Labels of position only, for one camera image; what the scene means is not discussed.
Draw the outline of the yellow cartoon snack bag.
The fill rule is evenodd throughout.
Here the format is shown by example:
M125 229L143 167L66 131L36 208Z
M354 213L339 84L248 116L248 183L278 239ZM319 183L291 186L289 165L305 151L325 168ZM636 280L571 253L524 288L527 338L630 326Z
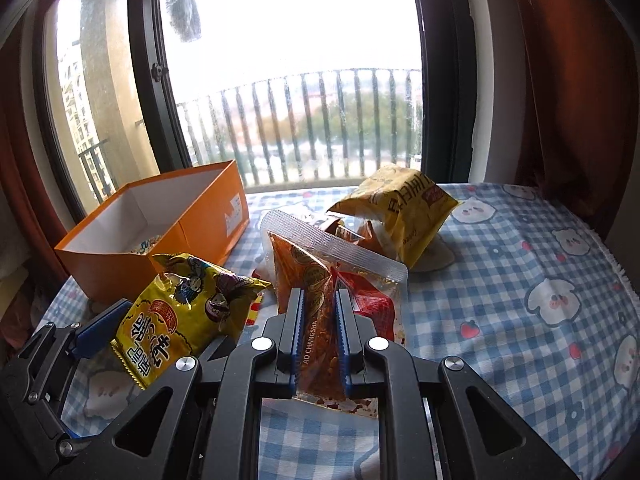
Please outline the yellow cartoon snack bag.
M183 356L199 356L218 336L237 340L270 283L190 254L157 254L160 272L119 323L111 347L144 390Z

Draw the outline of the clear orange spicy snack pack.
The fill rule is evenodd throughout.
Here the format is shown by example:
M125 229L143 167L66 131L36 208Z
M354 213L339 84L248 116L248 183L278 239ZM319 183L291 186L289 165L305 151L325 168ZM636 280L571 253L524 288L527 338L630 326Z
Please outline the clear orange spicy snack pack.
M406 266L282 210L268 211L260 232L264 275L273 284L278 311L288 310L294 289L304 292L297 397L320 408L375 418L378 402L350 400L345 391L336 295L346 289L354 313L371 320L378 336L405 344Z

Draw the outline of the yellow honey butter chip bag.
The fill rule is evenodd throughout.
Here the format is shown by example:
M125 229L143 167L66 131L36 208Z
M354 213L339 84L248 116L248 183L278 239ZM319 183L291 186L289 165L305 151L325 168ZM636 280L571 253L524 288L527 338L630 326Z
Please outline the yellow honey butter chip bag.
M359 221L348 240L411 269L459 205L423 172L387 165L329 211Z

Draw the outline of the small candy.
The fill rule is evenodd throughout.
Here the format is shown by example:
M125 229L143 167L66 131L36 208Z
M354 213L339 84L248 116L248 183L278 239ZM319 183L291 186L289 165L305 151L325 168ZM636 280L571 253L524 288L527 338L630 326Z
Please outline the small candy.
M245 326L252 326L256 324L258 313L262 308L262 302L264 301L264 294L261 292L250 304L250 308L247 311L245 320Z

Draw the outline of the blue checkered bear tablecloth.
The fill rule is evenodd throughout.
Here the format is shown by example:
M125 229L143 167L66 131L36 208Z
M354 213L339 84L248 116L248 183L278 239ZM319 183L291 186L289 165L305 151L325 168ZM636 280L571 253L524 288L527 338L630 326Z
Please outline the blue checkered bear tablecloth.
M448 184L462 202L411 272L409 349L461 356L565 460L579 479L639 461L639 297L595 232L539 192L510 184ZM347 188L247 195L250 224L226 267L262 260L260 224L273 209L323 212ZM110 348L80 362L62 421L99 434L140 390ZM311 415L293 402L262 409L259 479L377 479L378 424Z

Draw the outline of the orange cardboard box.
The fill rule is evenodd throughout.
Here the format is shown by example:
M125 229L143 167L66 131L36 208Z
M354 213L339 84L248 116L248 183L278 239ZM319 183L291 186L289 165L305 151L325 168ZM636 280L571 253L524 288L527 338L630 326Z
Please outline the orange cardboard box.
M66 270L100 304L134 300L160 272L156 254L186 252L220 266L248 222L234 160L124 185L56 246Z

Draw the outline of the balcony metal railing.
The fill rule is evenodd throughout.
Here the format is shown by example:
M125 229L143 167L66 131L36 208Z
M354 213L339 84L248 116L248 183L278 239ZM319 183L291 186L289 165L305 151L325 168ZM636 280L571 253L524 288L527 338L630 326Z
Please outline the balcony metal railing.
M177 103L190 162L233 159L248 188L358 180L418 169L417 68L342 68L269 78Z

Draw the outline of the red curtain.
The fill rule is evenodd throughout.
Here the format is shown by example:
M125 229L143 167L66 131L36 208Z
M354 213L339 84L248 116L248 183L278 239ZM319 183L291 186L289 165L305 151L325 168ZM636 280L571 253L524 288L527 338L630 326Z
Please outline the red curtain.
M605 0L516 0L526 111L516 180L608 235L636 147L634 44Z

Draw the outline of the black window frame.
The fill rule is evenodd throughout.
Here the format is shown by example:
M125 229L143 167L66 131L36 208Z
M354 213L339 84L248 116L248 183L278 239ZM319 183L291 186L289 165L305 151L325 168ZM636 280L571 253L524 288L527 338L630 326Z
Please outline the black window frame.
M73 221L124 185L194 166L176 105L213 90L342 68L417 68L419 170L468 180L476 104L469 0L231 0L185 44L165 0L38 0L32 90Z

